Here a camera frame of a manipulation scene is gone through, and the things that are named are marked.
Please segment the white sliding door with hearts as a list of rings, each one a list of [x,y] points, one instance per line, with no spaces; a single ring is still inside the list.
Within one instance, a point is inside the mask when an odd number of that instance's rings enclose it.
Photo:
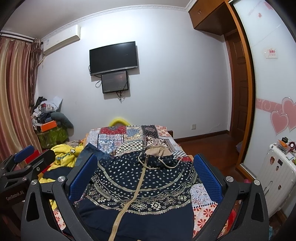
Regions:
[[[243,166],[257,176],[269,145],[283,137],[295,141],[295,120],[286,122],[277,107],[290,100],[295,114],[295,40],[267,1],[237,1],[236,9],[250,44],[256,109]]]

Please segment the folded blue denim jeans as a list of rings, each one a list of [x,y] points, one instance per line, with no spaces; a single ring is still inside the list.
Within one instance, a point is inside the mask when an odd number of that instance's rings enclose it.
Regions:
[[[87,159],[91,154],[94,154],[97,157],[97,160],[104,160],[104,161],[110,161],[111,155],[108,153],[105,153],[95,147],[93,144],[88,143],[84,149],[80,152],[79,156],[76,159],[75,166],[79,166],[83,160]]]

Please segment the white air conditioner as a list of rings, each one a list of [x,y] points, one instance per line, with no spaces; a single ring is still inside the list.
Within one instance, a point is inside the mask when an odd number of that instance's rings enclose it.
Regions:
[[[74,25],[44,40],[43,52],[46,56],[80,40],[80,26]]]

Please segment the black wall television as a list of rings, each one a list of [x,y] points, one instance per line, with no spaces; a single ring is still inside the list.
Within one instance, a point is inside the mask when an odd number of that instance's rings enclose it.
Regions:
[[[90,75],[134,68],[138,68],[135,41],[112,44],[89,50]]]

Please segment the small black wall monitor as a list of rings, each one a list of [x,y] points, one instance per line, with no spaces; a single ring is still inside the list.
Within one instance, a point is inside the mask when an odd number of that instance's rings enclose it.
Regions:
[[[104,73],[101,75],[103,94],[122,92],[129,89],[127,71]]]

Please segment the navy patterned hooded garment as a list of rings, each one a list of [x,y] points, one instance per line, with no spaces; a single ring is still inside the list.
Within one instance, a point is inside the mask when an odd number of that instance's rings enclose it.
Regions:
[[[97,240],[191,240],[191,161],[149,150],[100,159],[75,207]]]

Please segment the yellow curved bed rail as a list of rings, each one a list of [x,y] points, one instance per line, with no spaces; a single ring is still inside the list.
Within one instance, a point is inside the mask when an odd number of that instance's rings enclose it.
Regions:
[[[114,118],[108,126],[117,126],[117,125],[121,125],[121,126],[129,126],[130,123],[128,121],[126,121],[123,118]]]

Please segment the patchwork bed cover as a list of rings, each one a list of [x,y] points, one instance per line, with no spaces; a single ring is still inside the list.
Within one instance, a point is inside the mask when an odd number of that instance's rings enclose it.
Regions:
[[[230,153],[232,159],[238,157],[237,151],[234,150],[234,139],[230,137],[228,130],[181,138],[176,141],[173,139],[173,131],[168,131],[165,126],[155,125],[158,137],[144,133],[143,130],[140,130],[143,126],[119,126],[118,129],[121,130],[123,127],[126,129],[126,133],[121,134],[121,137],[119,137],[120,134],[113,134],[113,132],[108,134],[105,132],[106,128],[98,128],[91,130],[83,140],[64,142],[63,144],[71,147],[85,147],[86,144],[91,143],[111,156],[118,156],[119,154],[130,151],[139,151],[144,147],[160,144],[166,146],[177,159],[182,157],[183,160],[189,160],[189,154],[186,154],[182,147],[185,147],[185,150],[189,150],[192,146],[191,153],[193,153],[193,149],[195,151],[200,150],[198,147],[201,148],[201,146],[197,146],[198,143],[207,144],[209,147],[210,144],[214,144],[215,140],[220,140],[222,144],[225,144],[227,147],[227,149],[222,148],[223,151],[226,151],[225,154]],[[193,237],[195,237],[213,214],[217,203],[212,201],[209,195],[206,194],[206,189],[202,184],[193,185],[191,188],[191,196],[193,198],[192,207],[194,212]],[[57,208],[56,202],[50,202],[60,229],[66,232],[66,224]]]

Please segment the yellow cartoon blanket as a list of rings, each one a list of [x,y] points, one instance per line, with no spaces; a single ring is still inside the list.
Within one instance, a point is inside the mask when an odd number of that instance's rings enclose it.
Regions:
[[[60,176],[66,177],[75,167],[78,156],[84,149],[83,146],[71,147],[66,144],[54,146],[51,150],[55,153],[55,161],[40,178],[40,183],[50,183]]]

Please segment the dark grey cushion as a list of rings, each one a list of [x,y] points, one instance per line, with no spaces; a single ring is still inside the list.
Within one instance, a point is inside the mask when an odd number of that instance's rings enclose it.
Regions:
[[[61,112],[52,112],[51,118],[54,121],[59,122],[65,128],[74,129],[74,125],[69,121],[69,119]]]

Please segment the orange box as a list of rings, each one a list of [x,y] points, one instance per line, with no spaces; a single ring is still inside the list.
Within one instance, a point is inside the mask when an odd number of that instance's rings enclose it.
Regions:
[[[44,123],[41,126],[37,127],[37,131],[39,133],[43,133],[43,132],[49,131],[49,130],[51,130],[53,128],[56,128],[56,127],[57,127],[56,121],[52,120],[50,122]]]

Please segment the clutter pile of clothes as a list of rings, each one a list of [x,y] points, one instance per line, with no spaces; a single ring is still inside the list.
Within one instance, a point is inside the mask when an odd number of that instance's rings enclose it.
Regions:
[[[52,121],[51,113],[59,112],[63,99],[55,96],[48,100],[42,96],[38,97],[32,109],[31,120],[35,132],[41,131],[41,125]]]

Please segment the wooden wardrobe with door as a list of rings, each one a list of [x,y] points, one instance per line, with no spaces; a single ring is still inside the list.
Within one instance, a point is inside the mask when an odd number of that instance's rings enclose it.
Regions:
[[[188,12],[195,30],[225,39],[231,71],[230,135],[241,143],[236,170],[253,180],[254,176],[243,167],[254,120],[255,80],[250,45],[242,21],[233,1],[194,1]]]

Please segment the striped red curtain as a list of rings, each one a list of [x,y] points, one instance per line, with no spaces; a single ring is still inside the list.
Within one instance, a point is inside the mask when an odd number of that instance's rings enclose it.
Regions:
[[[28,145],[41,150],[34,131],[34,107],[41,41],[1,37],[1,161]]]

